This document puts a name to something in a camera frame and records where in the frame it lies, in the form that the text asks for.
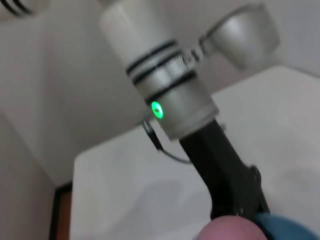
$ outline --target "silver cylinder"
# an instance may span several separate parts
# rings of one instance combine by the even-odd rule
[[[163,111],[158,119],[170,139],[182,139],[213,121],[219,110],[195,76],[156,100]]]
[[[263,64],[279,43],[278,30],[263,3],[235,10],[200,39],[205,54],[217,50],[239,69]]]

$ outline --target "white cylindrical device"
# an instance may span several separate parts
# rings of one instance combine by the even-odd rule
[[[101,29],[169,138],[186,137],[215,119],[217,107],[183,62],[152,0],[116,2],[104,12]]]
[[[0,22],[7,22],[43,11],[51,0],[0,0]]]

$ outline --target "green led light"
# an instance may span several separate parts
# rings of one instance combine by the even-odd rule
[[[162,107],[158,102],[154,101],[151,104],[151,107],[152,107],[152,111],[153,111],[154,115],[158,119],[162,119],[164,117],[164,111],[162,110]]]

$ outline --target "black cable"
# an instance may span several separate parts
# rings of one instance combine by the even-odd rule
[[[181,164],[188,164],[188,165],[189,165],[189,164],[192,164],[191,161],[185,160],[185,159],[182,159],[182,158],[179,158],[179,157],[177,157],[177,156],[174,156],[174,155],[172,155],[170,152],[167,152],[167,151],[164,150],[164,149],[162,149],[161,152],[162,152],[164,155],[168,156],[169,158],[171,158],[171,159],[173,159],[173,160],[175,160],[175,161],[177,161],[177,162],[179,162],[179,163],[181,163]]]
[[[155,146],[155,148],[158,151],[161,151],[164,155],[166,155],[167,157],[173,159],[174,161],[181,163],[181,164],[187,164],[190,165],[192,164],[192,162],[190,160],[185,160],[182,158],[179,158],[173,154],[171,154],[170,152],[166,151],[164,149],[164,147],[162,146],[154,128],[151,126],[150,122],[145,120],[142,124],[143,129],[145,131],[145,133],[148,135],[148,137],[150,138],[150,140],[152,141],[153,145]]]

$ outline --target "white wall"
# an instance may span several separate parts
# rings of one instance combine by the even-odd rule
[[[2,114],[0,193],[0,239],[49,239],[55,187]]]
[[[247,2],[162,0],[184,47]],[[276,62],[320,76],[320,1],[265,2],[281,33]],[[96,0],[52,0],[41,17],[0,25],[0,109],[57,186],[72,179],[78,153],[132,128],[145,109],[99,30],[100,14]],[[199,67],[210,92],[251,74],[220,55]]]

